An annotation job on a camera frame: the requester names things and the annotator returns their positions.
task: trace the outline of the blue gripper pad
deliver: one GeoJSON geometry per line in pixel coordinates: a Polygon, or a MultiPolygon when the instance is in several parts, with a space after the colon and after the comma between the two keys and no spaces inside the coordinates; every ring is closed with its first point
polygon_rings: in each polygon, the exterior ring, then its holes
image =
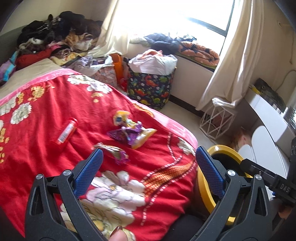
{"type": "Polygon", "coordinates": [[[103,163],[103,152],[100,149],[94,150],[87,158],[86,165],[78,174],[74,183],[74,194],[78,198],[84,195],[91,184],[95,174],[103,163]]]}
{"type": "Polygon", "coordinates": [[[200,146],[196,150],[195,158],[209,184],[211,192],[221,199],[225,194],[224,180],[214,166],[212,157],[204,147],[200,146]]]}

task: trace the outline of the barcode label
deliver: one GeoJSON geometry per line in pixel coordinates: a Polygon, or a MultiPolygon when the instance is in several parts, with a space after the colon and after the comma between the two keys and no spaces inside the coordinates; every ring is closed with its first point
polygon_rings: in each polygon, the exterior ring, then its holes
{"type": "Polygon", "coordinates": [[[69,136],[69,134],[71,133],[71,131],[73,130],[73,128],[74,128],[73,123],[70,123],[57,140],[61,143],[64,143],[67,137],[69,136]]]}

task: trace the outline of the floral blanket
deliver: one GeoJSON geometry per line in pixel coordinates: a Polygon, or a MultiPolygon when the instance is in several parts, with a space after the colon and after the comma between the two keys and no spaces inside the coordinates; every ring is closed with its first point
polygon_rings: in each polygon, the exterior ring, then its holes
{"type": "MultiPolygon", "coordinates": [[[[98,142],[124,149],[130,159],[118,165],[104,153],[99,172],[80,197],[107,238],[122,225],[129,240],[160,240],[184,212],[196,177],[194,136],[113,87],[62,69],[0,100],[0,206],[22,235],[35,176],[72,169],[98,142]],[[118,110],[129,111],[129,118],[157,132],[137,150],[112,140],[106,133],[117,128],[112,117],[118,110]],[[51,151],[50,141],[71,117],[78,120],[77,130],[61,153],[51,151]]],[[[62,201],[58,206],[67,227],[75,230],[62,201]]]]}

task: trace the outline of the window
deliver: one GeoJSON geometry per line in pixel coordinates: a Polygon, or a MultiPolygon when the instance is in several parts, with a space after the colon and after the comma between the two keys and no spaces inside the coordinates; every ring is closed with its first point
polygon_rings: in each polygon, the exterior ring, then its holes
{"type": "Polygon", "coordinates": [[[221,53],[227,36],[234,0],[132,0],[131,33],[155,32],[172,37],[192,35],[199,44],[221,53]]]}

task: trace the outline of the yellow rim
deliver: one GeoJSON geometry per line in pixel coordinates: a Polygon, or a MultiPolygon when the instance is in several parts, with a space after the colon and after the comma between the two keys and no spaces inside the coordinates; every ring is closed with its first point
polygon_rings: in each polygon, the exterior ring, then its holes
{"type": "MultiPolygon", "coordinates": [[[[235,150],[231,149],[228,146],[215,145],[215,146],[210,147],[207,151],[211,156],[214,154],[226,154],[226,155],[230,156],[231,158],[233,158],[234,160],[236,160],[238,163],[241,163],[241,161],[243,160],[241,155],[239,155],[235,150]]],[[[205,179],[205,176],[203,175],[200,167],[198,167],[198,170],[197,170],[197,181],[198,181],[198,188],[200,191],[202,201],[203,201],[205,207],[207,208],[207,210],[209,211],[209,213],[211,213],[213,211],[213,209],[215,208],[216,203],[211,195],[209,185],[208,185],[207,180],[205,179]]],[[[226,225],[232,225],[234,220],[235,220],[235,217],[229,217],[228,221],[226,222],[226,225]]]]}

